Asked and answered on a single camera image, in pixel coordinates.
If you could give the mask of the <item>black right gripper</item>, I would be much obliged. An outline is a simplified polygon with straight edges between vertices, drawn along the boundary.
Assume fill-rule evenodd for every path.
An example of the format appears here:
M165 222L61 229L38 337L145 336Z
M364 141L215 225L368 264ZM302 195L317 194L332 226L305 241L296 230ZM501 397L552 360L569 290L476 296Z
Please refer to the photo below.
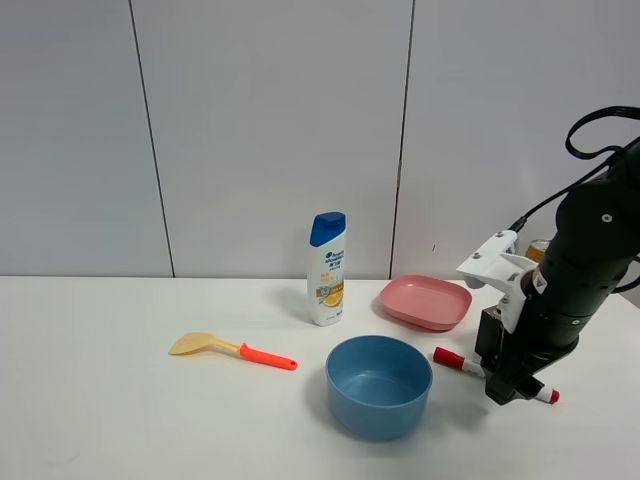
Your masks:
M579 334L579 318L555 312L538 298L527 300L515 332L505 329L499 359L483 362L486 395L499 405L532 399L526 385L539 371L569 355Z

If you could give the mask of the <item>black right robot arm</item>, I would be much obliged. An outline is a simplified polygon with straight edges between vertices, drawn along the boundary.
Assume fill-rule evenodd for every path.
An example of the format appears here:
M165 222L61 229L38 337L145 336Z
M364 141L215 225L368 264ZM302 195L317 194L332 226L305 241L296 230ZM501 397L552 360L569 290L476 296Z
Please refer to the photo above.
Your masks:
M522 282L525 304L514 331L504 306L483 310L475 343L485 393L499 405L531 399L535 374L569 355L581 330L639 254L639 143L613 155L611 167L572 189L556 212L557 232Z

